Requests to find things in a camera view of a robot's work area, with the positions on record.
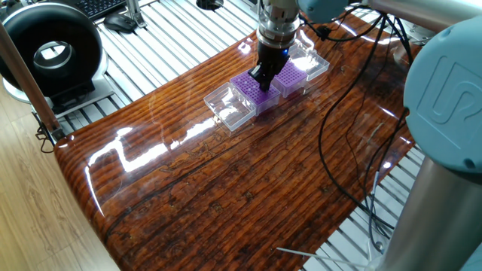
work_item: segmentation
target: black wire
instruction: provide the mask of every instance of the black wire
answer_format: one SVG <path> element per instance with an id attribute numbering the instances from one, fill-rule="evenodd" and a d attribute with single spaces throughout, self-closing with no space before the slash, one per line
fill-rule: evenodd
<path id="1" fill-rule="evenodd" d="M 368 65 L 370 64 L 371 59 L 373 58 L 373 55 L 375 53 L 375 49 L 377 49 L 378 42 L 380 41 L 380 38 L 383 33 L 383 27 L 385 26 L 386 22 L 386 17 L 383 17 L 382 21 L 382 26 L 380 27 L 380 30 L 378 32 L 377 38 L 375 39 L 374 45 L 371 48 L 371 52 L 368 55 L 367 60 L 365 61 L 365 64 L 361 68 L 360 73 L 356 77 L 356 79 L 353 81 L 351 86 L 348 88 L 348 90 L 345 91 L 345 93 L 328 109 L 327 114 L 325 115 L 325 118 L 322 121 L 322 125 L 320 126 L 319 130 L 319 135 L 318 135 L 318 151 L 319 151 L 319 156 L 320 160 L 322 161 L 323 167 L 325 168 L 325 171 L 330 178 L 330 180 L 335 184 L 335 186 L 343 192 L 345 195 L 347 195 L 353 202 L 355 202 L 358 207 L 360 207 L 362 210 L 365 212 L 369 212 L 369 209 L 367 209 L 361 202 L 359 202 L 351 193 L 349 193 L 344 187 L 342 187 L 337 180 L 334 178 L 334 176 L 331 174 L 330 169 L 328 168 L 328 164 L 325 161 L 325 157 L 323 156 L 323 151 L 322 151 L 322 135 L 323 135 L 323 129 L 325 128 L 326 121 L 328 117 L 330 116 L 331 112 L 341 103 L 343 99 L 350 93 L 350 91 L 353 89 L 353 87 L 358 83 L 362 75 L 365 73 L 365 70 L 367 69 Z M 386 225 L 389 228 L 393 229 L 393 226 L 382 220 L 381 218 L 378 218 L 377 216 L 374 216 L 375 219 L 377 219 L 380 223 Z"/>
<path id="2" fill-rule="evenodd" d="M 405 47 L 405 50 L 407 51 L 408 63 L 411 67 L 412 64 L 413 64 L 413 56 L 412 56 L 412 50 L 410 49 L 410 42 L 408 41 L 407 33 L 405 32 L 404 25 L 401 24 L 400 19 L 398 17 L 395 17 L 395 20 L 397 21 L 398 25 L 400 26 L 401 34 L 404 36 L 404 40 L 405 40 L 405 43 L 407 45 Z"/>
<path id="3" fill-rule="evenodd" d="M 53 153 L 52 151 L 44 151 L 44 146 L 46 141 L 50 141 L 49 138 L 47 137 L 47 130 L 44 129 L 42 125 L 37 129 L 37 133 L 35 134 L 35 137 L 39 140 L 42 141 L 42 146 L 40 147 L 40 151 L 43 152 L 44 154 L 51 154 Z"/>
<path id="4" fill-rule="evenodd" d="M 372 24 L 367 30 L 363 31 L 362 33 L 356 35 L 356 36 L 353 36 L 353 37 L 350 37 L 350 38 L 330 38 L 329 36 L 326 37 L 326 39 L 328 39 L 329 41 L 335 41 L 335 42 L 344 42 L 344 41 L 353 41 L 353 40 L 356 40 L 357 38 L 361 38 L 362 36 L 368 34 L 371 30 L 373 30 L 375 27 L 377 27 L 377 24 L 378 22 L 381 20 L 381 19 L 385 19 L 385 15 L 382 14 L 380 15 L 377 20 L 375 20 L 374 24 Z"/>
<path id="5" fill-rule="evenodd" d="M 392 36 L 393 36 L 393 30 L 392 30 L 392 33 L 390 34 L 390 39 L 389 39 L 389 44 L 386 48 L 386 53 L 385 53 L 385 60 L 383 62 L 383 65 L 382 65 L 382 68 L 378 71 L 377 75 L 375 75 L 374 79 L 370 82 L 370 84 L 368 85 L 366 91 L 363 93 L 363 99 L 361 100 L 361 105 L 360 107 L 358 108 L 358 111 L 356 112 L 355 114 L 355 117 L 353 118 L 353 122 L 350 124 L 350 126 L 348 127 L 348 130 L 346 131 L 345 133 L 345 140 L 346 140 L 346 143 L 348 144 L 348 148 L 350 150 L 350 152 L 352 153 L 352 156 L 353 156 L 353 159 L 355 160 L 355 165 L 356 165 L 356 179 L 358 181 L 358 185 L 361 187 L 361 189 L 363 190 L 363 194 L 364 194 L 364 199 L 365 199 L 365 206 L 367 207 L 367 209 L 370 208 L 370 206 L 368 205 L 368 200 L 367 200 L 367 197 L 368 197 L 368 192 L 367 192 L 367 187 L 366 187 L 366 184 L 363 185 L 361 182 L 360 182 L 360 172 L 358 170 L 358 161 L 356 159 L 356 155 L 355 155 L 355 152 L 352 148 L 352 145 L 349 143 L 349 140 L 348 140 L 348 134 L 349 134 L 349 131 L 353 128 L 353 126 L 355 125 L 355 122 L 356 122 L 356 119 L 358 118 L 358 116 L 360 115 L 360 112 L 362 111 L 362 108 L 363 108 L 363 105 L 365 104 L 365 100 L 366 100 L 366 97 L 367 97 L 367 94 L 368 94 L 368 91 L 370 90 L 371 86 L 373 85 L 373 83 L 378 79 L 378 77 L 382 74 L 383 70 L 385 69 L 386 67 L 386 64 L 388 63 L 388 59 L 389 59 L 389 53 L 390 53 L 390 45 L 392 44 Z"/>
<path id="6" fill-rule="evenodd" d="M 408 38 L 407 38 L 407 33 L 405 32 L 405 29 L 404 29 L 404 26 L 401 24 L 401 21 L 400 19 L 398 19 L 397 17 L 395 18 L 395 20 L 397 21 L 398 25 L 400 26 L 400 30 L 402 32 L 402 35 L 400 35 L 400 33 L 398 33 L 398 37 L 400 38 L 401 40 L 401 43 L 404 45 L 405 47 L 405 50 L 407 51 L 407 55 L 408 55 L 408 61 L 409 61 L 409 66 L 412 65 L 413 63 L 413 56 L 412 56 L 412 53 L 411 53 L 411 49 L 410 49 L 410 43 L 408 42 Z M 389 21 L 389 24 L 392 26 L 392 32 L 395 30 L 396 32 L 397 29 L 395 27 L 395 25 L 392 23 L 392 21 L 390 19 L 388 19 Z M 388 154 L 389 152 L 389 149 L 390 147 L 392 146 L 392 143 L 393 143 L 393 140 L 395 139 L 395 134 L 396 134 L 396 131 L 399 130 L 399 128 L 401 128 L 402 126 L 402 121 L 403 119 L 405 118 L 406 114 L 408 113 L 408 108 L 404 108 L 404 111 L 401 113 L 401 116 L 400 118 L 398 119 L 398 122 L 395 126 L 395 132 L 389 137 L 389 142 L 388 142 L 388 145 L 386 146 L 385 148 L 385 151 L 383 152 L 383 155 L 380 159 L 380 163 L 378 164 L 378 167 L 377 167 L 377 174 L 376 174 L 376 177 L 377 179 L 374 181 L 375 182 L 375 185 L 377 184 L 378 182 L 378 172 L 380 172 L 380 169 L 382 168 L 382 165 L 383 165 L 383 161 L 385 160 L 385 157 L 386 155 Z M 368 170 L 370 169 L 371 165 L 367 168 L 367 172 L 366 172 L 366 176 L 368 175 Z M 371 206 L 370 206 L 370 217 L 368 218 L 368 230 L 369 230 L 369 233 L 370 233 L 370 240 L 371 240 L 371 243 L 373 244 L 373 246 L 375 247 L 375 249 L 378 250 L 378 252 L 382 253 L 382 251 L 377 247 L 377 244 L 375 243 L 374 241 L 374 238 L 373 238 L 373 232 L 372 232 L 372 227 L 371 227 L 371 224 L 372 224 L 372 220 L 373 220 L 373 211 L 374 211 L 374 202 L 375 202 L 375 193 L 376 193 L 376 188 L 375 188 L 375 185 L 374 185 L 374 192 L 372 193 L 372 197 L 371 197 Z"/>
<path id="7" fill-rule="evenodd" d="M 395 31 L 395 34 L 400 38 L 401 44 L 403 45 L 403 47 L 407 51 L 408 64 L 409 64 L 409 66 L 412 66 L 413 55 L 412 55 L 412 50 L 410 49 L 410 42 L 408 42 L 407 33 L 405 32 L 405 28 L 401 24 L 400 19 L 395 17 L 395 20 L 397 20 L 399 22 L 398 25 L 400 26 L 400 30 L 401 30 L 402 34 L 400 34 L 397 27 L 395 26 L 395 24 L 390 19 L 388 19 L 387 21 L 389 22 L 389 25 L 392 27 L 392 29 Z"/>
<path id="8" fill-rule="evenodd" d="M 352 9 L 348 10 L 345 12 L 345 14 L 343 14 L 342 16 L 338 17 L 338 18 L 334 18 L 333 20 L 331 20 L 332 22 L 334 21 L 338 21 L 338 20 L 342 20 L 344 18 L 346 18 L 348 15 L 350 15 L 353 11 L 356 11 L 358 9 L 369 9 L 371 10 L 370 7 L 366 6 L 366 5 L 358 5 L 358 6 L 354 6 Z"/>

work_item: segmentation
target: metal stand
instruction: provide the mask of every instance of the metal stand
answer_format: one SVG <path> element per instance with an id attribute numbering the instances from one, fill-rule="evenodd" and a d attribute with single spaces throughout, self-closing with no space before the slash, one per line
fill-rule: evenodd
<path id="1" fill-rule="evenodd" d="M 0 23 L 0 57 L 5 61 L 11 73 L 22 87 L 22 90 L 29 97 L 35 107 L 38 116 L 47 129 L 56 136 L 63 136 L 59 121 L 53 114 L 50 106 L 45 101 L 44 95 L 38 88 L 37 82 L 25 65 L 15 44 L 12 42 L 7 30 Z"/>
<path id="2" fill-rule="evenodd" d="M 459 270 L 482 243 L 482 177 L 428 157 L 376 270 Z"/>
<path id="3" fill-rule="evenodd" d="M 127 0 L 127 9 L 129 9 L 130 17 L 137 23 L 138 27 L 146 27 L 144 18 L 142 18 L 139 0 Z"/>

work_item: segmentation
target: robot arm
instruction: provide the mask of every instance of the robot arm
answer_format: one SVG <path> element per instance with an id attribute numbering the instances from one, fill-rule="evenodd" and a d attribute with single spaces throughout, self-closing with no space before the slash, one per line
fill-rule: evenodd
<path id="1" fill-rule="evenodd" d="M 300 26 L 300 10 L 315 23 L 329 23 L 348 4 L 348 0 L 259 0 L 258 63 L 249 74 L 261 89 L 268 90 L 288 62 L 288 49 Z"/>

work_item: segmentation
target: wooden table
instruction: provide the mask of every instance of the wooden table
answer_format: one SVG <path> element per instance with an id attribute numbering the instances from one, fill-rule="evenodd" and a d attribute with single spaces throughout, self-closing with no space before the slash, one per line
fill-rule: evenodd
<path id="1" fill-rule="evenodd" d="M 356 31 L 367 27 L 354 17 L 345 24 Z M 281 99 L 234 134 L 203 97 L 255 64 L 254 33 L 57 143 L 56 158 L 75 198 L 122 270 L 294 270 L 304 259 L 276 247 L 314 252 L 355 208 L 328 179 L 317 136 L 373 39 L 335 44 L 304 31 L 331 63 L 328 72 L 310 82 L 308 94 Z M 351 36 L 343 28 L 332 35 Z M 331 171 L 359 199 L 363 193 L 346 140 L 364 176 L 402 112 L 405 74 L 391 54 L 372 82 L 387 44 L 381 43 L 365 76 L 330 116 L 323 137 Z M 405 140 L 410 134 L 403 129 L 387 168 L 409 150 Z"/>

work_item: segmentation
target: metal grating floor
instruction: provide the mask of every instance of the metal grating floor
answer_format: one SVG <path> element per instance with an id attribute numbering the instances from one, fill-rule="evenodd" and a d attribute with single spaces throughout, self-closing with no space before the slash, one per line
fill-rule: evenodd
<path id="1" fill-rule="evenodd" d="M 253 5 L 243 0 L 225 0 L 216 12 L 200 10 L 190 0 L 140 3 L 148 26 L 133 34 L 106 29 L 96 22 L 108 55 L 102 80 L 114 94 L 59 118 L 66 134 L 80 129 L 130 104 L 177 78 L 257 27 Z"/>

